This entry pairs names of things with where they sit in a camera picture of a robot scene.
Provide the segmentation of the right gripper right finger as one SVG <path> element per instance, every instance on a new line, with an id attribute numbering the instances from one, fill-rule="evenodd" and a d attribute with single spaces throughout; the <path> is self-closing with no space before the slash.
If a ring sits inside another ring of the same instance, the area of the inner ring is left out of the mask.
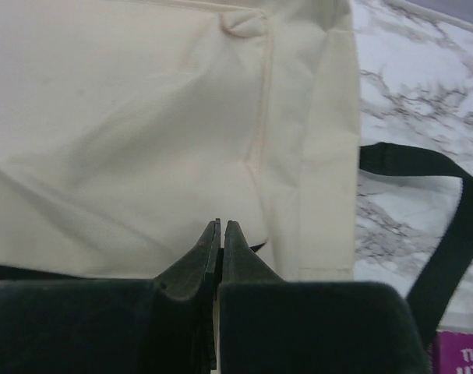
<path id="1" fill-rule="evenodd" d="M 426 373 L 407 303 L 376 282 L 287 282 L 224 234 L 219 300 L 222 373 Z"/>

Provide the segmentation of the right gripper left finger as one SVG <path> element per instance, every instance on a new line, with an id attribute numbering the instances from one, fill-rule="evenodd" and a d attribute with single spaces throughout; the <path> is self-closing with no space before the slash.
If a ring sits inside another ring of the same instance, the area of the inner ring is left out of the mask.
<path id="1" fill-rule="evenodd" d="M 208 373 L 221 223 L 147 279 L 0 265 L 0 373 Z"/>

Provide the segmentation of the cream canvas backpack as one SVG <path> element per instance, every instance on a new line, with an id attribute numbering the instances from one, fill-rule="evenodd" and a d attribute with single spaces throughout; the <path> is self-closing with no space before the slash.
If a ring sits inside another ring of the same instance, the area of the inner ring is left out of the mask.
<path id="1" fill-rule="evenodd" d="M 154 277 L 219 218 L 348 279 L 358 104 L 348 1 L 0 1 L 0 265 Z"/>

